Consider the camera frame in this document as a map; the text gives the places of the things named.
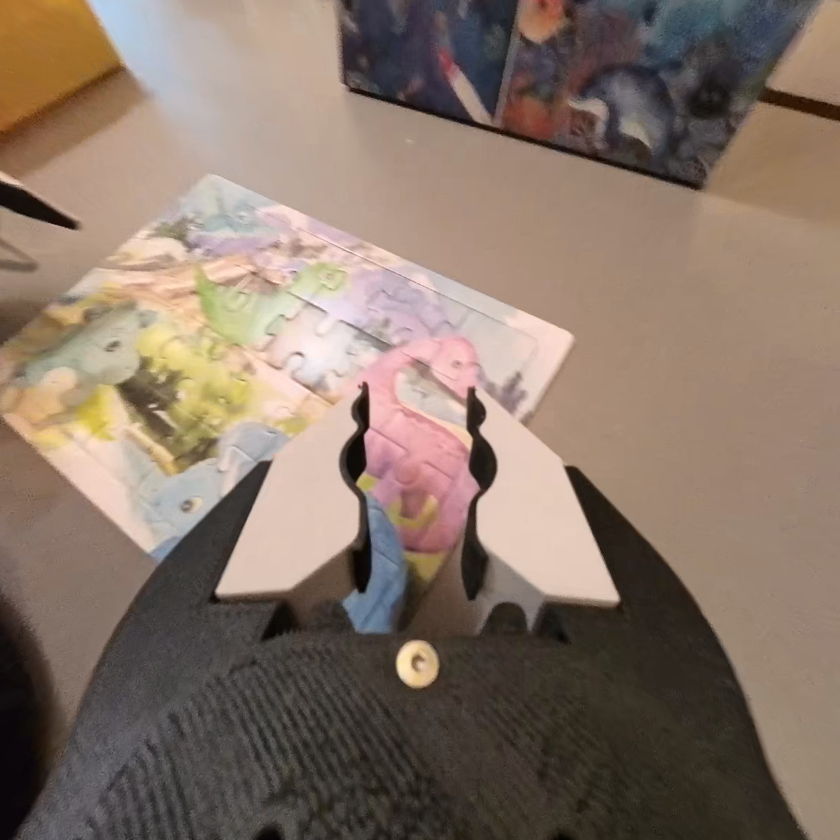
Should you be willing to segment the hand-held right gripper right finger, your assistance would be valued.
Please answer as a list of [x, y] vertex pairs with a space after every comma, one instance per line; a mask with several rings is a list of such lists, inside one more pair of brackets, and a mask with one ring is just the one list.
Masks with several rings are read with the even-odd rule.
[[469, 625], [501, 604], [533, 629], [549, 606], [613, 609], [621, 597], [562, 458], [488, 393], [466, 400], [468, 468], [477, 485], [461, 549]]

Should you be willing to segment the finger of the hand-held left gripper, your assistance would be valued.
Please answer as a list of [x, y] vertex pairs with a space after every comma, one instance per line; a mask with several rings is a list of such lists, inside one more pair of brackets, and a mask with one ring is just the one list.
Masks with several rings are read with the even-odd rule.
[[69, 230], [80, 228], [74, 217], [47, 202], [24, 183], [4, 172], [1, 172], [1, 208], [56, 227]]
[[35, 272], [39, 262], [1, 234], [1, 271]]

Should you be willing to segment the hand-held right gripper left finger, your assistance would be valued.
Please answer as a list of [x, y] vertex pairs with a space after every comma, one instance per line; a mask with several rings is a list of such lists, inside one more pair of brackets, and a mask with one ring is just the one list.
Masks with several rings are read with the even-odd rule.
[[363, 382], [270, 463], [215, 588], [220, 602], [277, 601], [303, 619], [371, 578]]

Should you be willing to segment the dinosaur jigsaw puzzle board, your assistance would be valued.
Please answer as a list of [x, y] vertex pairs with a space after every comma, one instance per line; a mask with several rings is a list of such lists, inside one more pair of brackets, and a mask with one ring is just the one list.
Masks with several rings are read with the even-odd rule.
[[2, 344], [2, 417], [151, 557], [367, 384], [371, 579], [407, 620], [477, 485], [467, 391], [525, 421], [573, 335], [207, 175]]

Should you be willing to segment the large yellow box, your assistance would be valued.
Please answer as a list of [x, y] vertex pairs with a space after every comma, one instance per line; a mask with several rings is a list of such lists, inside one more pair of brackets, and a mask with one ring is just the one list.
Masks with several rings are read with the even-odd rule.
[[123, 67], [89, 2], [1, 2], [2, 133]]

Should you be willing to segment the printed picture puzzle box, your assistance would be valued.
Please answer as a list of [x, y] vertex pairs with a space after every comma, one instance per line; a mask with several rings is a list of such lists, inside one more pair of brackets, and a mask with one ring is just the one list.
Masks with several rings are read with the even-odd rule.
[[813, 1], [341, 1], [343, 84], [701, 189]]

